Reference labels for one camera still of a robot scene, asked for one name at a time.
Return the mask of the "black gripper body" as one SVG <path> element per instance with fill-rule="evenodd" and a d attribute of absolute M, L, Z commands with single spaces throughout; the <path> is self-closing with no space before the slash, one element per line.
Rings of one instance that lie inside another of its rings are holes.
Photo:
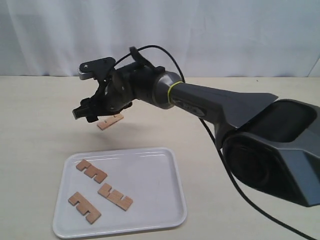
<path fill-rule="evenodd" d="M 163 66 L 149 67 L 131 63 L 117 70 L 112 68 L 104 79 L 98 80 L 93 95 L 93 115 L 111 116 L 141 100 L 160 109 L 165 108 L 165 87 L 161 78 Z"/>

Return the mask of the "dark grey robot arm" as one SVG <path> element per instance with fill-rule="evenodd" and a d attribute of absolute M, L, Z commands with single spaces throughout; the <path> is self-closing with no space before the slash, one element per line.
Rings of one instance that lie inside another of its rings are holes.
<path fill-rule="evenodd" d="M 182 82 L 163 67 L 83 63 L 82 80 L 98 89 L 73 110 L 95 122 L 141 100 L 178 107 L 214 126 L 215 146 L 231 173 L 268 195 L 313 207 L 320 203 L 320 108 L 271 93 L 234 92 Z"/>

